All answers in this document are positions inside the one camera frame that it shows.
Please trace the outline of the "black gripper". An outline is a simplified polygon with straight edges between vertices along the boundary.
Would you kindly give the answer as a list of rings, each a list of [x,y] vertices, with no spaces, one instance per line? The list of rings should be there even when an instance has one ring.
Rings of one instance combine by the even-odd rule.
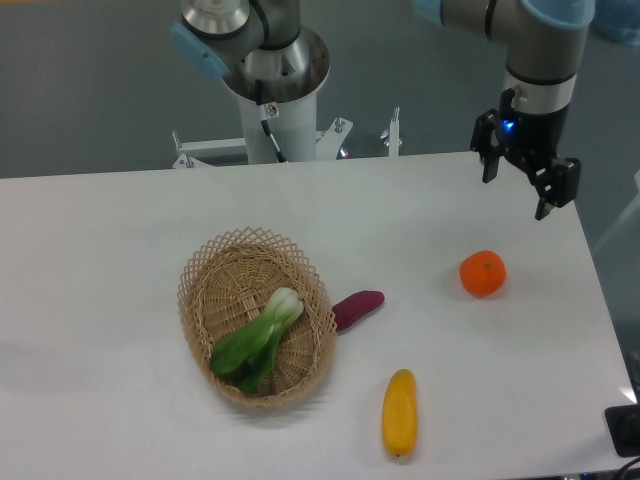
[[[515,97],[513,88],[504,90],[498,112],[490,109],[476,118],[470,149],[479,155],[485,184],[496,178],[502,155],[527,175],[539,197],[535,219],[540,221],[576,199],[581,162],[556,155],[569,106],[530,114],[511,106]],[[492,144],[494,133],[499,145]]]

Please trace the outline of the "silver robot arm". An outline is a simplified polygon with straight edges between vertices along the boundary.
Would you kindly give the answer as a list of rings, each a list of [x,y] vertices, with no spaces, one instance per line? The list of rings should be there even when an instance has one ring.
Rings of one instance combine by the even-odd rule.
[[[480,115],[470,148],[492,181],[501,161],[538,195],[535,216],[572,202],[581,164],[557,145],[572,99],[591,1],[417,1],[415,11],[507,49],[497,108]],[[330,70],[324,41],[300,20],[296,1],[185,1],[170,30],[184,60],[237,98],[251,163],[329,159],[348,127],[316,131],[316,98]]]

